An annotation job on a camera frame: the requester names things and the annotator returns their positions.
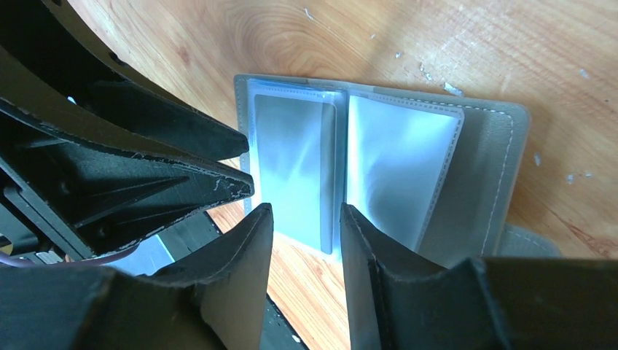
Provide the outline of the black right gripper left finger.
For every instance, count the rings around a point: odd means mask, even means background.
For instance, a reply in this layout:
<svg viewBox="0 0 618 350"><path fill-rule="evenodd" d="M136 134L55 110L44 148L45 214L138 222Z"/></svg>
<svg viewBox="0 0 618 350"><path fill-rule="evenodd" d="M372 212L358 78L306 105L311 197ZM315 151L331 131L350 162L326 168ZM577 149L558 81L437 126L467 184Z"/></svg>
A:
<svg viewBox="0 0 618 350"><path fill-rule="evenodd" d="M1 269L3 349L227 349L189 293L77 263Z"/></svg>

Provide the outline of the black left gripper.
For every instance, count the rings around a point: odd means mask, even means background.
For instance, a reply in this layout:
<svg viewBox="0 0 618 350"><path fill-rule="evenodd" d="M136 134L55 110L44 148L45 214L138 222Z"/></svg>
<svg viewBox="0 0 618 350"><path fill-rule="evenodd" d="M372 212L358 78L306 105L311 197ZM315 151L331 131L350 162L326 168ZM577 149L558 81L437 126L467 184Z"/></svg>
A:
<svg viewBox="0 0 618 350"><path fill-rule="evenodd" d="M1 3L2 264L119 260L249 197L251 176L216 161L248 149L121 59L67 1Z"/></svg>

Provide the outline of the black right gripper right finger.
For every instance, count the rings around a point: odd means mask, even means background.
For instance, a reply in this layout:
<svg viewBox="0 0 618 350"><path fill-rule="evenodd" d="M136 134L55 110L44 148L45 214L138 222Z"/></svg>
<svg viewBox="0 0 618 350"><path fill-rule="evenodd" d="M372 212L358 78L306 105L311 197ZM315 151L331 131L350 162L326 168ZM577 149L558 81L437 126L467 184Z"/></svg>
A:
<svg viewBox="0 0 618 350"><path fill-rule="evenodd" d="M343 204L353 349L615 349L617 262L472 257L444 268Z"/></svg>

